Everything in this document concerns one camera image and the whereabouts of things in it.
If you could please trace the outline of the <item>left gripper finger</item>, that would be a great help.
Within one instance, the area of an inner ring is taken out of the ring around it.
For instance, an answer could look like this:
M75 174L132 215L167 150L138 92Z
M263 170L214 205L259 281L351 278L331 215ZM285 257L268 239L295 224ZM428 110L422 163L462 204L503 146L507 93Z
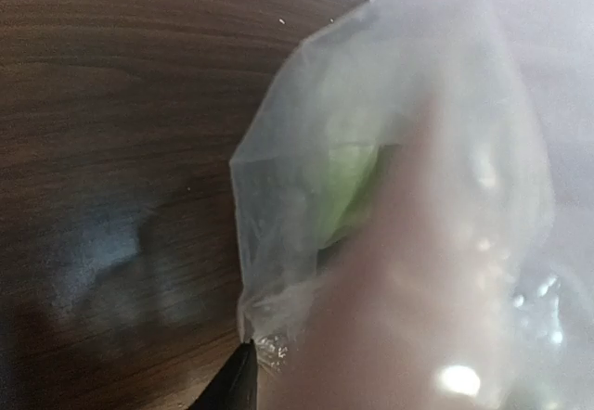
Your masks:
M254 341L242 342L187 410L256 410L257 379Z

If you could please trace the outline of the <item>clear zip top bag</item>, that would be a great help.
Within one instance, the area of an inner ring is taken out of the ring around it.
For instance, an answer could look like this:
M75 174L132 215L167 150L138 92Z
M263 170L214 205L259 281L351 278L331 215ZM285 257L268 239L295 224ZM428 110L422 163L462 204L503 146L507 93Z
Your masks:
M316 238L330 149L393 145ZM266 409L593 405L593 0L367 0L303 40L230 161Z

